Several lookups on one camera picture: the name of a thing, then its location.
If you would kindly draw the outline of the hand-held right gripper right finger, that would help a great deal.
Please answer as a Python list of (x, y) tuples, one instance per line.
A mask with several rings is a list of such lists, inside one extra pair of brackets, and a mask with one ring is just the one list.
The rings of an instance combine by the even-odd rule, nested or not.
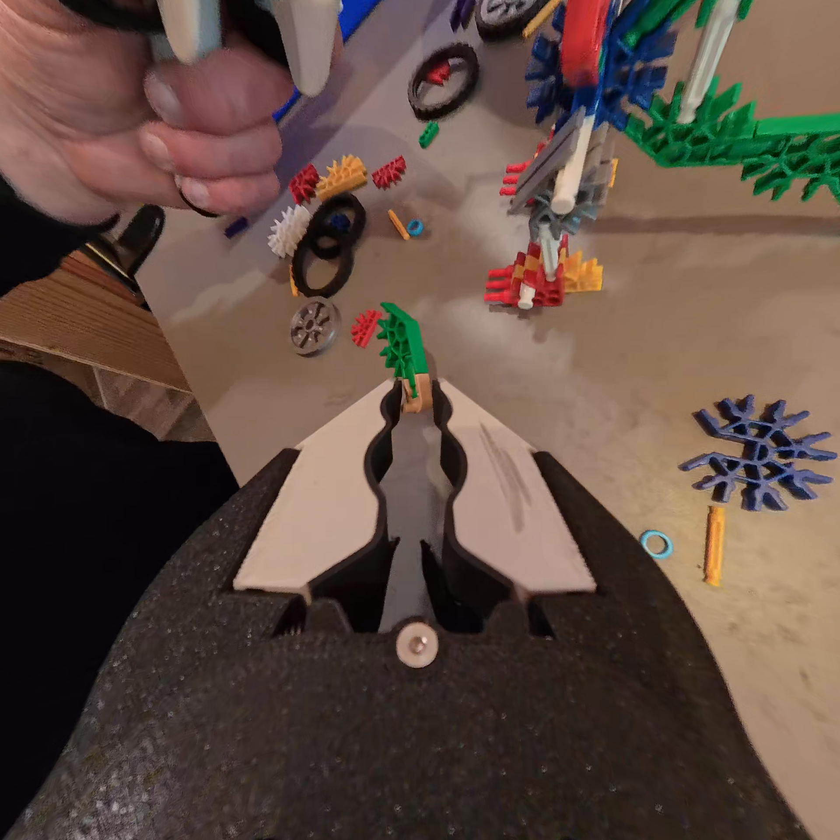
[(595, 579), (537, 450), (445, 380), (433, 382), (439, 462), (450, 485), (442, 567), (465, 605), (594, 593)]

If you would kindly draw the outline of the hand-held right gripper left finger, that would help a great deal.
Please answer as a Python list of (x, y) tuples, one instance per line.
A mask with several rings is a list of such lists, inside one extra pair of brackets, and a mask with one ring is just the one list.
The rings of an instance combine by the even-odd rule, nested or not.
[(234, 577), (237, 592), (316, 596), (387, 537), (382, 480), (403, 385), (387, 380), (305, 438)]

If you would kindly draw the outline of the green fan-shaped connector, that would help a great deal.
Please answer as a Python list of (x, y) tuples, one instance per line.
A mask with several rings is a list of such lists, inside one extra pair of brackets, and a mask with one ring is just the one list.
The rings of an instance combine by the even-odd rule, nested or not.
[(384, 316), (379, 321), (376, 338), (385, 341), (380, 356), (385, 367), (397, 380), (414, 379), (416, 374), (429, 373), (422, 333), (417, 320), (396, 304), (381, 303)]

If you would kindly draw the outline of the colourful toy construction model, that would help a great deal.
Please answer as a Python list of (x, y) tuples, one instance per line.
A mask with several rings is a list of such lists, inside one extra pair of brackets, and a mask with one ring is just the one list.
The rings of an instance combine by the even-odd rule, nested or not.
[[(627, 138), (629, 116), (643, 117), (660, 96), (676, 47), (676, 23), (694, 5), (564, 2), (552, 16), (554, 35), (533, 40), (527, 107), (536, 123), (552, 125), (531, 158), (506, 169), (499, 195), (509, 199), (509, 214), (528, 215), (529, 240), (511, 264), (488, 272), (486, 304), (528, 312), (557, 308), (568, 292), (602, 288), (603, 267), (584, 260), (582, 252), (571, 253), (570, 236), (584, 221), (596, 220), (606, 204), (617, 168), (613, 142), (618, 134)], [(687, 79), (675, 85), (684, 84), (679, 123), (693, 122), (714, 78), (717, 91), (725, 91), (719, 89), (718, 65), (732, 29), (753, 3), (698, 5), (695, 55)]]

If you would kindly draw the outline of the person's left hand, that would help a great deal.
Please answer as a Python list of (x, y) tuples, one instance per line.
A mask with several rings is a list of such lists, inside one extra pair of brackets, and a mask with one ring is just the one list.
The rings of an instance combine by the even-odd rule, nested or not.
[(238, 34), (193, 66), (61, 2), (2, 2), (2, 227), (95, 226), (132, 205), (274, 201), (287, 68)]

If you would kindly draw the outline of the black toy tire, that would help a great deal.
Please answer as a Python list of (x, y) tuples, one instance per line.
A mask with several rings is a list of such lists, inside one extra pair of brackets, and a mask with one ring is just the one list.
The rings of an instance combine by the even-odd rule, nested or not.
[(476, 4), (476, 28), (487, 41), (501, 40), (524, 29), (530, 20), (534, 1), (480, 1)]
[[(429, 74), (438, 67), (451, 61), (460, 62), (465, 69), (465, 81), (462, 86), (449, 97), (435, 104), (426, 104), (421, 95), (422, 85), (430, 85)], [(446, 118), (460, 109), (470, 100), (476, 91), (480, 78), (480, 63), (478, 55), (472, 46), (464, 42), (454, 42), (437, 49), (426, 56), (419, 64), (408, 82), (407, 100), (417, 119), (426, 122)]]
[(350, 279), (354, 267), (354, 253), (351, 246), (340, 244), (337, 257), (339, 260), (338, 268), (336, 269), (333, 278), (325, 286), (312, 289), (308, 284), (305, 263), (308, 257), (314, 257), (315, 244), (316, 241), (309, 236), (305, 236), (301, 240), (292, 257), (291, 272), (297, 289), (302, 296), (306, 298), (330, 299), (341, 291)]
[[(340, 212), (352, 216), (348, 226), (336, 227), (331, 219)], [(311, 252), (320, 259), (335, 259), (351, 251), (366, 226), (366, 211), (359, 199), (350, 192), (342, 192), (323, 202), (312, 216), (307, 236)]]

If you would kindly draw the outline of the yellow toothed connector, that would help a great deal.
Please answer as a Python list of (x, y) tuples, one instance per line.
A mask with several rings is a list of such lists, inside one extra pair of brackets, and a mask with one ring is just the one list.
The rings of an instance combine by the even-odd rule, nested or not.
[(316, 194), (321, 201), (333, 196), (352, 192), (367, 183), (368, 172), (361, 158), (346, 154), (341, 161), (334, 161), (328, 166), (316, 184)]

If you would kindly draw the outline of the white snowflake connector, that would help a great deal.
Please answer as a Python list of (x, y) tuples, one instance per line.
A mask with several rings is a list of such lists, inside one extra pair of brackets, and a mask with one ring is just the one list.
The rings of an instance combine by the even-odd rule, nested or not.
[(270, 228), (267, 244), (271, 252), (280, 259), (293, 257), (311, 222), (306, 206), (289, 206)]

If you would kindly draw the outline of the grey toy wheel hub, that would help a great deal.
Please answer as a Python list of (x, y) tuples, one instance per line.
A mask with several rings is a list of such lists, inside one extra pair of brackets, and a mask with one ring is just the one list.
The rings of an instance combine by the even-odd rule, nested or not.
[(310, 358), (331, 349), (340, 335), (340, 310), (323, 297), (313, 297), (295, 311), (289, 341), (298, 356)]

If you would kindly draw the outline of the brown wooden box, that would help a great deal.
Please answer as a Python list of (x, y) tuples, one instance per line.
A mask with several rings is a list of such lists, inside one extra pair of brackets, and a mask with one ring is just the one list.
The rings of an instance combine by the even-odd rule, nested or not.
[(74, 253), (45, 279), (1, 303), (2, 350), (21, 358), (61, 358), (90, 370), (79, 380), (101, 404), (158, 438), (214, 439), (174, 352), (141, 299), (86, 255)]

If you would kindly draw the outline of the green and lime connector cluster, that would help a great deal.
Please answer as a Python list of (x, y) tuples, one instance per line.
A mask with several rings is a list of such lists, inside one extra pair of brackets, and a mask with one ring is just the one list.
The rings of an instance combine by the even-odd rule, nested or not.
[(738, 167), (752, 194), (778, 201), (802, 182), (801, 201), (825, 188), (839, 202), (839, 115), (756, 119), (753, 101), (739, 106), (741, 86), (718, 92), (718, 78), (693, 122), (678, 122), (684, 84), (670, 101), (653, 97), (644, 116), (627, 118), (624, 133), (661, 167)]

